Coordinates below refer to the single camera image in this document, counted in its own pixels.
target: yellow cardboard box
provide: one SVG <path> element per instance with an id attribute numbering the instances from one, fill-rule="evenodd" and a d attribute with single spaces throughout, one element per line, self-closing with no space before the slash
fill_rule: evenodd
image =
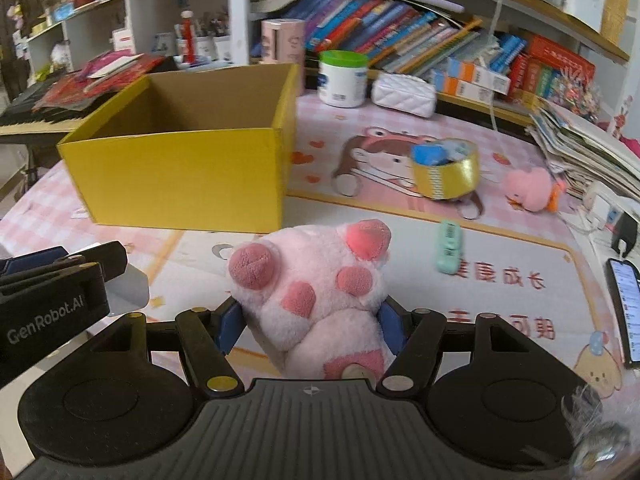
<path id="1" fill-rule="evenodd" d="M 147 75 L 58 151 L 98 224 L 266 233 L 282 226 L 298 67 Z"/>

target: white plastic jar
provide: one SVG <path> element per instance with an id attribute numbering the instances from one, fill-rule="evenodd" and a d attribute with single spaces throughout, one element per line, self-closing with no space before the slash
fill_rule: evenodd
<path id="1" fill-rule="evenodd" d="M 357 52 L 325 50 L 320 53 L 318 96 L 340 108 L 360 106 L 367 92 L 369 58 Z"/>

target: smartphone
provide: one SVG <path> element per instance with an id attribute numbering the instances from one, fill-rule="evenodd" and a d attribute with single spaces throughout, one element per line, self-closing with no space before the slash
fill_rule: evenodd
<path id="1" fill-rule="evenodd" d="M 640 368 L 640 273 L 631 262 L 607 260 L 605 275 L 618 318 L 625 368 Z"/>

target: metal bolt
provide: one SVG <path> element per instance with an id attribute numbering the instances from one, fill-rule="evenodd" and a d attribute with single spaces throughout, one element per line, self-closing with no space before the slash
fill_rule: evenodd
<path id="1" fill-rule="evenodd" d="M 405 392 L 414 387 L 414 380 L 404 375 L 389 375 L 382 380 L 382 385 L 391 392 Z"/>
<path id="2" fill-rule="evenodd" d="M 238 381 L 227 375 L 218 375 L 207 381 L 207 388 L 214 392 L 230 392 L 238 386 Z"/>

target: pink plush duck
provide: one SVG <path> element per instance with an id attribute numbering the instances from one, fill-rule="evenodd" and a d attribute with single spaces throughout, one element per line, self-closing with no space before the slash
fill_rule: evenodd
<path id="1" fill-rule="evenodd" d="M 562 187 L 544 168 L 533 168 L 529 173 L 513 170 L 504 181 L 504 193 L 512 204 L 519 204 L 527 211 L 557 212 Z"/>

